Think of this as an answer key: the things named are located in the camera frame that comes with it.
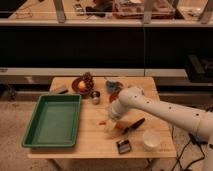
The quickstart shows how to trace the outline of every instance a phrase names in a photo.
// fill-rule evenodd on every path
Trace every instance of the floor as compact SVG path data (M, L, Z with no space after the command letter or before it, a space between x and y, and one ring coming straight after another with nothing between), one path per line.
M55 171L56 169L46 160L28 159L28 149L21 146L25 129L31 118L36 104L36 95L19 96L16 100L10 100L8 96L1 95L0 100L0 170L4 171ZM176 128L174 129L174 144L178 153L188 142L188 133ZM199 148L192 143L186 148L181 164L183 167L194 159L202 157ZM139 159L95 159L95 160L57 160L65 169L72 171L139 171L147 165L146 160ZM176 159L160 159L153 167L153 171L171 171ZM199 171L202 161L194 164L191 169Z

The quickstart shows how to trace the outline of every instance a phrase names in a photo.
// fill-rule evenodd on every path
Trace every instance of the red object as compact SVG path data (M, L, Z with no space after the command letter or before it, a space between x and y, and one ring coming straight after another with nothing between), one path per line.
M79 78L76 78L73 82L72 82L72 89L78 93L78 94L81 94L81 95L88 95L90 94L91 90L92 89L86 89L85 91L81 91L79 88L78 88L78 84L79 82L82 81L82 79L79 77Z

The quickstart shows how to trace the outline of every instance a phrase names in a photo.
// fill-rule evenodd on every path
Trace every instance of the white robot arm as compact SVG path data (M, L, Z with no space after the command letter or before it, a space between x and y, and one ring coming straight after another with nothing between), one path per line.
M118 120L131 108L159 117L208 141L203 171L213 170L213 113L145 97L138 87L123 89L109 107L109 117Z

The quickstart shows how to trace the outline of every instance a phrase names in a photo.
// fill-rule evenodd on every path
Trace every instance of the wooden table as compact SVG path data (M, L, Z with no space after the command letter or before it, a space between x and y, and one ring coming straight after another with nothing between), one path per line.
M74 93L71 83L75 77L56 77L52 81L50 90L61 85L69 88L68 93ZM143 87L147 97L159 99L154 80L151 77L114 77L114 79L123 83L124 87L137 85ZM173 145L168 124L146 112L131 109L130 112L122 118L122 122L127 125L132 124L138 119L144 117L146 121L136 131L129 135L132 145L132 151L124 155L119 155L116 147L116 141L122 139L122 136L109 138L104 133L104 126L100 121L106 119L107 106L109 105L109 94L105 88L105 79L95 77L94 89L101 92L101 102L99 105L93 105L90 98L83 99L81 103L80 124L77 136L77 142L74 148L66 149L30 149L29 158L167 158L175 157L176 150ZM145 130L154 129L162 137L162 143L156 151L146 151L142 147L141 137Z

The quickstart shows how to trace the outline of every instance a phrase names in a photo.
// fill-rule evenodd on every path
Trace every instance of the green tray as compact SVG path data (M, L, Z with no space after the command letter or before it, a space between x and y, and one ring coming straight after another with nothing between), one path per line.
M33 112L22 146L72 147L76 143L81 95L42 95Z

